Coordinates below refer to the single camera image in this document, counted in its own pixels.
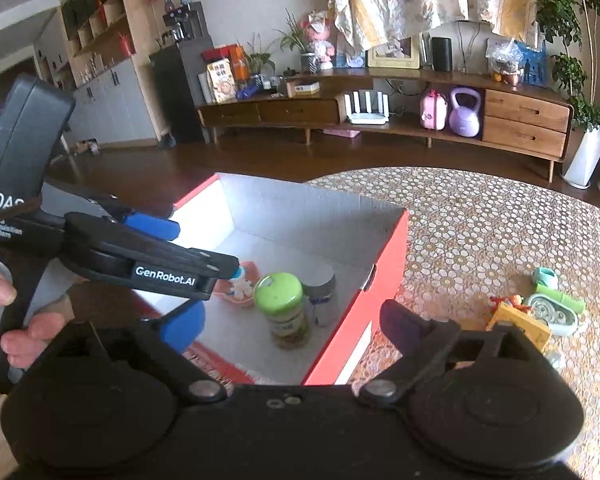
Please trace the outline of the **person's left hand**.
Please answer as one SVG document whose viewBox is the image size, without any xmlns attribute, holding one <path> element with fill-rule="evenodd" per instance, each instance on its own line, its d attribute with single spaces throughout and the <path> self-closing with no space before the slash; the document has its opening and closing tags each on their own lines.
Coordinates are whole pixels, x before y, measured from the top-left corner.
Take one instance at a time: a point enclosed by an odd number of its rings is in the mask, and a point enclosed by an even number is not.
<svg viewBox="0 0 600 480">
<path fill-rule="evenodd" d="M 74 318 L 69 289 L 78 281 L 76 274 L 54 259 L 34 285 L 33 297 L 18 304 L 22 295 L 16 291 L 12 272 L 0 262 L 0 357 L 20 370 L 30 367 Z"/>
</svg>

